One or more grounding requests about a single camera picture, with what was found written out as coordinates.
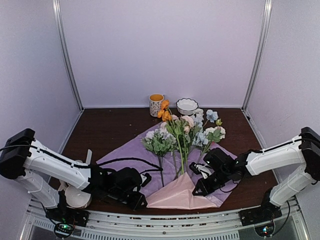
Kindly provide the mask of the pink purple wrapping paper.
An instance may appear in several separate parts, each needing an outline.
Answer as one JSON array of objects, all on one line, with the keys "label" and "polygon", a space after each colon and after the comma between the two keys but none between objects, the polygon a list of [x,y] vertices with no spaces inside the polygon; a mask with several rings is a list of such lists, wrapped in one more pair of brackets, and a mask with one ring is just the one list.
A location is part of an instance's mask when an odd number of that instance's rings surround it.
[{"label": "pink purple wrapping paper", "polygon": [[225,186],[207,196],[194,196],[193,190],[202,175],[196,175],[191,170],[176,177],[176,170],[181,166],[180,154],[167,153],[163,158],[163,171],[155,171],[153,167],[142,162],[148,161],[157,165],[157,156],[146,150],[142,138],[147,134],[142,132],[132,140],[113,150],[97,161],[103,168],[121,170],[125,167],[138,172],[147,171],[151,181],[142,187],[140,192],[145,195],[148,208],[195,210],[219,208],[237,186],[237,181],[230,180]]}]

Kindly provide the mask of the light blue fake flower stem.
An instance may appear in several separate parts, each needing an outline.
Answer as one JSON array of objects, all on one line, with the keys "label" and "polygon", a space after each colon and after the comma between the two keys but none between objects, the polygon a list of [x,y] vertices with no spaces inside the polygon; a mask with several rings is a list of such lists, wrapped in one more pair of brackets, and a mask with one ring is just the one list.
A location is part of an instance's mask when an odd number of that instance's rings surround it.
[{"label": "light blue fake flower stem", "polygon": [[218,112],[208,109],[204,114],[204,110],[197,108],[191,115],[196,128],[195,137],[193,138],[192,144],[198,148],[204,148],[210,141],[208,134],[205,133],[204,126],[210,122],[214,123],[218,119]]}]

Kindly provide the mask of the purple hydrangea fake flower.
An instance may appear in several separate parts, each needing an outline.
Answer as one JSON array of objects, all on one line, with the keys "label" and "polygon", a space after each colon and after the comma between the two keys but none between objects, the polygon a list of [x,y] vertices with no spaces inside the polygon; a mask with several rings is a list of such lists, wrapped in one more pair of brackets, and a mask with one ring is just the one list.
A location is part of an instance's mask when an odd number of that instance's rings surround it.
[{"label": "purple hydrangea fake flower", "polygon": [[177,139],[167,129],[167,122],[162,122],[158,129],[148,131],[142,138],[144,147],[157,156],[159,166],[163,168],[163,158],[170,153],[173,159],[175,173],[177,174],[177,162],[175,150],[177,149]]}]

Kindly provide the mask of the pink fake flower stem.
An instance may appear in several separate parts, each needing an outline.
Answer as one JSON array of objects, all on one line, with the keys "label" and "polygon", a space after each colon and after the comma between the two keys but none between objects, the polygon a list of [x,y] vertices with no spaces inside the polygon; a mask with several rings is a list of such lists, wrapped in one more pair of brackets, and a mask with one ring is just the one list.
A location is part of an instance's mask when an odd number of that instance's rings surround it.
[{"label": "pink fake flower stem", "polygon": [[195,127],[194,120],[188,115],[182,115],[178,117],[172,115],[172,129],[173,135],[177,141],[177,149],[180,154],[180,168],[177,174],[185,173],[185,165],[188,161],[189,148],[191,145],[190,132]]}]

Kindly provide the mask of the orange fake flower stem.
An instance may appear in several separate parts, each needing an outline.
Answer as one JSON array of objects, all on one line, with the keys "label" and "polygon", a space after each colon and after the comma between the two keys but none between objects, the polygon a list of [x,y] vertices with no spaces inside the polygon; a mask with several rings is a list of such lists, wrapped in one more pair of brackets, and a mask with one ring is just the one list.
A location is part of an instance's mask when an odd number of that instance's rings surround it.
[{"label": "orange fake flower stem", "polygon": [[157,117],[161,118],[166,123],[165,128],[174,136],[177,142],[177,149],[180,154],[180,167],[176,171],[176,176],[185,173],[186,154],[184,150],[185,146],[185,133],[183,120],[172,114],[169,108],[169,100],[163,100],[160,105],[160,110],[157,113]]}]

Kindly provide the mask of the patterned mug with orange inside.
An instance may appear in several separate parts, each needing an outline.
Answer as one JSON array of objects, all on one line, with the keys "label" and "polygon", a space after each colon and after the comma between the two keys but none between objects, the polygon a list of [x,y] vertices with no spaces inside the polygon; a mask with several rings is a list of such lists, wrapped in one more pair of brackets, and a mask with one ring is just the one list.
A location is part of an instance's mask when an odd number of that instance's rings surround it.
[{"label": "patterned mug with orange inside", "polygon": [[164,95],[158,93],[149,96],[149,113],[152,117],[156,118],[158,116],[164,99]]}]

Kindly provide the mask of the white fake flower stem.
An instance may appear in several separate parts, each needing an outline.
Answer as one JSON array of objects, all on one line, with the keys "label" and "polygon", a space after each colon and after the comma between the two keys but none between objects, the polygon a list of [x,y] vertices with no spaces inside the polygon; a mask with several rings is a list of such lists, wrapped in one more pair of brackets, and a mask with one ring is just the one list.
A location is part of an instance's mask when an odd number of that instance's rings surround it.
[{"label": "white fake flower stem", "polygon": [[226,137],[226,130],[222,127],[222,120],[219,118],[215,121],[215,127],[208,127],[198,134],[197,147],[200,149],[198,162],[210,151],[213,143],[219,143]]}]

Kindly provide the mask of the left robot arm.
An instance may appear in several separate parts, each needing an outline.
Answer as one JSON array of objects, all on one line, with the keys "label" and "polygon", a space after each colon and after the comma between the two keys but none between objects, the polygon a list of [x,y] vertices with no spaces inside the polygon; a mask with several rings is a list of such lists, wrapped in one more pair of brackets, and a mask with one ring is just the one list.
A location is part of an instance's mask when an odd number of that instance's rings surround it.
[{"label": "left robot arm", "polygon": [[34,135],[26,128],[6,141],[0,150],[0,174],[19,182],[61,222],[72,218],[70,208],[84,209],[94,197],[112,198],[132,210],[148,205],[140,190],[152,179],[149,170],[91,164],[91,150],[85,162],[72,160],[45,147]]}]

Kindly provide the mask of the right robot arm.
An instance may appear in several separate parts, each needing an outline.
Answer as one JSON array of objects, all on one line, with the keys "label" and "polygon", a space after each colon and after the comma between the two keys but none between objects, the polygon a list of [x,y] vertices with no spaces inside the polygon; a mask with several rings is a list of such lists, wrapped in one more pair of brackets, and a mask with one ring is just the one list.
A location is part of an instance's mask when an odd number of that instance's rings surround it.
[{"label": "right robot arm", "polygon": [[268,220],[288,199],[309,184],[320,180],[320,136],[312,128],[304,127],[299,135],[276,146],[261,150],[248,150],[236,159],[220,148],[204,156],[204,165],[191,163],[189,168],[200,178],[193,190],[195,196],[207,196],[229,181],[239,181],[249,173],[257,176],[263,172],[298,164],[299,167],[283,182],[268,190],[256,210],[259,220]]}]

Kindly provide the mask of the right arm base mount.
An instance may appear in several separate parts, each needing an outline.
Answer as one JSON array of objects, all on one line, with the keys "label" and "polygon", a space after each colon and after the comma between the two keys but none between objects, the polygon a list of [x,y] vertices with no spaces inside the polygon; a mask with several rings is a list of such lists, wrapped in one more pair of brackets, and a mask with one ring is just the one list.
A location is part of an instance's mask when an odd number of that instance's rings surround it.
[{"label": "right arm base mount", "polygon": [[268,238],[275,232],[274,220],[282,216],[280,209],[262,209],[261,207],[241,210],[239,217],[242,226],[254,226],[259,237]]}]

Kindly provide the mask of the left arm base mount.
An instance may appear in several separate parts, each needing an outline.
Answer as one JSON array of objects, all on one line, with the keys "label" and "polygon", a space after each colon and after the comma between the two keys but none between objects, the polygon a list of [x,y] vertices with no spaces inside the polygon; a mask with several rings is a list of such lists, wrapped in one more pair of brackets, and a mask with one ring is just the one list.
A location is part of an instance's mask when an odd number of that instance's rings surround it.
[{"label": "left arm base mount", "polygon": [[70,237],[76,227],[86,227],[90,213],[86,210],[66,208],[61,211],[58,208],[44,208],[45,216],[53,223],[53,233],[60,239]]}]

